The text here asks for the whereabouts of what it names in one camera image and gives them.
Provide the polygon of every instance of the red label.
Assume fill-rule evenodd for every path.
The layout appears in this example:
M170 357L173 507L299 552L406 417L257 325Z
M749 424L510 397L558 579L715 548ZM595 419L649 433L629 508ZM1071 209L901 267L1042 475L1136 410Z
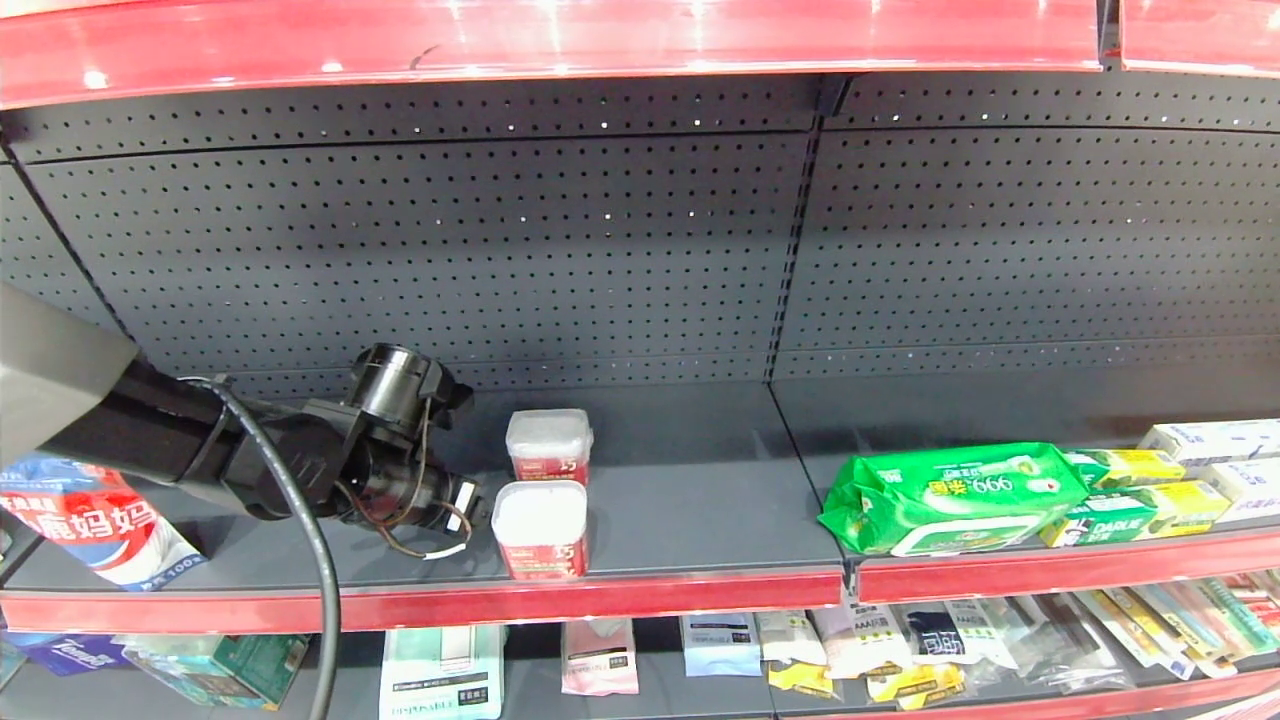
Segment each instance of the red label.
M586 574L586 538L573 544L500 546L517 580L563 580Z
M517 480L573 480L586 486L586 457L513 457Z

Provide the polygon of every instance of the robotic arm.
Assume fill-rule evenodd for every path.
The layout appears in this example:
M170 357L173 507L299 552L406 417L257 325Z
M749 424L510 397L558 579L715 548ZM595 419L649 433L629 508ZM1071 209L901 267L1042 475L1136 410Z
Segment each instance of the robotic arm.
M468 527L479 488L444 470L430 433L453 425L471 388L394 345L362 352L352 375L342 402L246 402L315 516L378 530L393 546L398 525ZM261 520L291 515L256 443L215 392L159 373L127 338L0 283L0 468L36 448Z

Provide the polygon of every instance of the black cable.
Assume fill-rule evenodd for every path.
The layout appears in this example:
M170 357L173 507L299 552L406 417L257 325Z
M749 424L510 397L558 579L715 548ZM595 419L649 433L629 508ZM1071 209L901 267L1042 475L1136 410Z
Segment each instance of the black cable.
M329 552L329 543L325 542L324 532L316 523L315 515L307 507L307 501L298 489L298 483L289 471L275 443L268 437L262 427L257 424L253 414L232 393L230 388L215 383L206 378L180 378L184 382L206 388L219 397L227 409L236 415L244 432L257 443L266 466L280 486L285 502L293 516L302 523L302 532L307 536L307 544L316 559L316 569L320 573L320 602L324 610L323 632L320 634L320 682L316 684L316 694L311 700L311 720L325 720L329 715L329 702L333 700L333 682L338 673L338 642L342 635L342 601L338 594L338 573L333 568L333 555Z

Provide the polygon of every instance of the yellow label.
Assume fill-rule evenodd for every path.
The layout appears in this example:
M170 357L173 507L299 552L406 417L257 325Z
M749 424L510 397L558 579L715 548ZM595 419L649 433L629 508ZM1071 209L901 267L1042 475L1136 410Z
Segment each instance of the yellow label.
M836 697L836 683L827 679L827 667L808 662L769 662L769 684L780 691L796 691L824 698Z

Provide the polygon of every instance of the white box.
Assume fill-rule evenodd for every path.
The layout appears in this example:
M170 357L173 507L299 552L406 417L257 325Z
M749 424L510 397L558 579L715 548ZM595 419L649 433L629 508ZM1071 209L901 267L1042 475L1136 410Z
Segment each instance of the white box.
M1155 425L1138 447L1164 450L1194 479L1217 462L1280 455L1280 419Z
M1219 462L1201 479L1231 501L1219 523L1280 515L1280 457Z

